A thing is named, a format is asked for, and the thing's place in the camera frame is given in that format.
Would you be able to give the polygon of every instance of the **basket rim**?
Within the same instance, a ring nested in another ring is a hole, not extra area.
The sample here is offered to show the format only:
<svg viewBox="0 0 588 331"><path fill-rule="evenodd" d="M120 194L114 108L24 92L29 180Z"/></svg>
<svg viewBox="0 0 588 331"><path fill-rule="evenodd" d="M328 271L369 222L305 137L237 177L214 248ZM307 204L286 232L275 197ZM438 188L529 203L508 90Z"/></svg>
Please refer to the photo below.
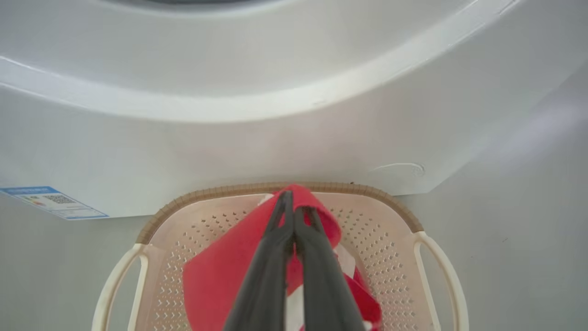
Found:
<svg viewBox="0 0 588 331"><path fill-rule="evenodd" d="M205 190L193 191L180 196L172 200L170 203L161 208L147 224L143 227L139 236L137 237L136 243L138 244L149 244L151 238L155 232L159 229L161 224L165 222L171 215L176 213L181 208L184 208L190 204L211 200L215 198L224 197L235 197L245 196L249 194L263 194L263 193L274 193L280 191L284 187L290 184L298 184L308 188L312 192L317 193L344 193L344 194L356 194L360 196L366 196L374 198L388 207L392 208L400 218L404 220L406 225L410 228L412 233L423 231L423 226L415 215L408 210L404 204L402 204L396 197L390 194L378 190L372 186L358 185L358 184L347 184L347 183L332 183L332 182L321 182L321 181L307 181L307 182L270 182L270 183L257 183L257 184L243 184L243 185L231 185L231 186L220 186L215 188L207 188Z"/></svg>

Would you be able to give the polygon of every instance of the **qr code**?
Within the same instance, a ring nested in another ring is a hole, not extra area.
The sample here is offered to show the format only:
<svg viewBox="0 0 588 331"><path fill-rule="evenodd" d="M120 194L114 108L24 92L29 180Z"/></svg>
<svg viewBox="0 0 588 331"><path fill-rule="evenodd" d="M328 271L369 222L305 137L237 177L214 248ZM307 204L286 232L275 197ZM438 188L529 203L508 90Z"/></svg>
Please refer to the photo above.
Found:
<svg viewBox="0 0 588 331"><path fill-rule="evenodd" d="M55 195L55 196L43 196L43 198L47 198L51 201L53 201L54 203L76 203L75 201L71 200L70 198L66 197L66 196L62 196L62 195Z"/></svg>

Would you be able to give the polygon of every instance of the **plastic basket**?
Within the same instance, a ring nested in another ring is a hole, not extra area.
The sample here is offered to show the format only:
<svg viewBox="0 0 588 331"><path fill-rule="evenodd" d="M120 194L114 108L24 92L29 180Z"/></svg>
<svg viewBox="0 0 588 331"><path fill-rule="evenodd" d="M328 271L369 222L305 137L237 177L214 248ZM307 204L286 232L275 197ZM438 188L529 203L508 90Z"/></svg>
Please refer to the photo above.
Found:
<svg viewBox="0 0 588 331"><path fill-rule="evenodd" d="M382 306L382 330L440 330L420 256L421 245L433 253L445 275L455 330L469 330L466 301L453 266L397 199L363 185L300 184L311 189L337 218L343 232L341 244L356 259ZM141 259L141 272L128 330L190 330L183 306L184 263L243 219L265 194L287 185L211 188L186 194L166 205L151 218L108 277L92 330L108 329L116 291L136 258Z"/></svg>

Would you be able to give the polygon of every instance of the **blue label header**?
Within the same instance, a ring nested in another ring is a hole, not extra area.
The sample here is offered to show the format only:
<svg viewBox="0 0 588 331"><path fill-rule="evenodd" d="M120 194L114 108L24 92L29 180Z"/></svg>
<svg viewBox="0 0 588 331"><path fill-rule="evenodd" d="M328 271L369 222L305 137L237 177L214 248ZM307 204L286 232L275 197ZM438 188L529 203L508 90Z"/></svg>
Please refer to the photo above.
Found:
<svg viewBox="0 0 588 331"><path fill-rule="evenodd" d="M11 196L22 196L25 194L60 193L56 189L49 186L0 188L0 191L10 194Z"/></svg>

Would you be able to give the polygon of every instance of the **red towel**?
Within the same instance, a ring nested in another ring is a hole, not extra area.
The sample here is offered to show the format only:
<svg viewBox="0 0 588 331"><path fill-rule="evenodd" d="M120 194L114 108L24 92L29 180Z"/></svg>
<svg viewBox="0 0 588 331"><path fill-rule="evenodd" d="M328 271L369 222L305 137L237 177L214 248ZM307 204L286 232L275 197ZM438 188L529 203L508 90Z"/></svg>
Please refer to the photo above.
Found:
<svg viewBox="0 0 588 331"><path fill-rule="evenodd" d="M294 209L302 206L317 209L325 234L335 247L341 240L341 229L322 203L304 187L291 185L284 190L292 191ZM186 263L184 305L192 330L222 330L278 197L279 193L252 210L234 228ZM364 320L378 327L382 314L380 306L365 290L357 270L356 274L359 282L346 277L353 297ZM290 294L303 280L302 264L296 256L288 265L286 277Z"/></svg>

